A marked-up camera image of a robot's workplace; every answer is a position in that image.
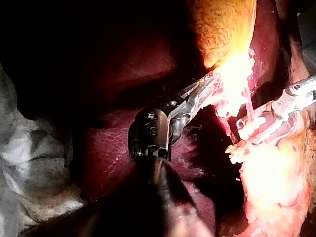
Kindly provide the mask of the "left arm instrument jaw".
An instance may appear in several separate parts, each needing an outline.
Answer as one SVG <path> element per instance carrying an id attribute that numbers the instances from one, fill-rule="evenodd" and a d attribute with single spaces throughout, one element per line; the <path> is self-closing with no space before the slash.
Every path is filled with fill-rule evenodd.
<path id="1" fill-rule="evenodd" d="M 216 81 L 217 79 L 221 79 L 220 73 L 211 71 L 203 76 L 201 79 L 195 81 L 193 84 L 178 92 L 177 95 L 180 96 L 182 99 L 185 99 L 194 91 L 206 88 L 207 85 L 209 85 L 213 81 Z"/>
<path id="2" fill-rule="evenodd" d="M 221 79 L 204 79 L 188 98 L 188 112 L 194 117 L 200 109 L 210 104 L 209 100 L 216 97 L 217 90 L 222 86 Z"/>

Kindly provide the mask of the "left arm instrument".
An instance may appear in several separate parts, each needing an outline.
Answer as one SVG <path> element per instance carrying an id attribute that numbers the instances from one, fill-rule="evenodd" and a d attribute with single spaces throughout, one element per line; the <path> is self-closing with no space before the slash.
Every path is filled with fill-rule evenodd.
<path id="1" fill-rule="evenodd" d="M 160 157 L 171 160 L 172 145 L 195 115 L 197 99 L 178 97 L 142 109 L 128 131 L 130 160 Z"/>

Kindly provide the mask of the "right arm instrument jaw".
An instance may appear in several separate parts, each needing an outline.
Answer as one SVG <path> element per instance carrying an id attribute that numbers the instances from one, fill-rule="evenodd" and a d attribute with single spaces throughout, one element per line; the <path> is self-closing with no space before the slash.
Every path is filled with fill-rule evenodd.
<path id="1" fill-rule="evenodd" d="M 275 123 L 276 118 L 273 115 L 271 109 L 272 101 L 267 102 L 259 107 L 257 107 L 252 114 L 252 117 L 249 117 L 247 114 L 241 117 L 236 121 L 236 125 L 250 125 L 252 123 L 257 123 L 260 125 L 271 125 Z"/>
<path id="2" fill-rule="evenodd" d="M 253 145 L 260 145 L 276 132 L 283 125 L 284 121 L 275 119 L 273 122 L 266 122 L 255 129 L 247 139 Z"/>

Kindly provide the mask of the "right arm instrument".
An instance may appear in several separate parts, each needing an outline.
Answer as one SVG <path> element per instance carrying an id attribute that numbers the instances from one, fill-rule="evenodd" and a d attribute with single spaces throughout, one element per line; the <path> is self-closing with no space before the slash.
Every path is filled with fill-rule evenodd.
<path id="1" fill-rule="evenodd" d="M 285 88 L 282 95 L 271 104 L 273 116 L 282 121 L 288 121 L 294 111 L 316 102 L 316 77 L 309 76 Z"/>

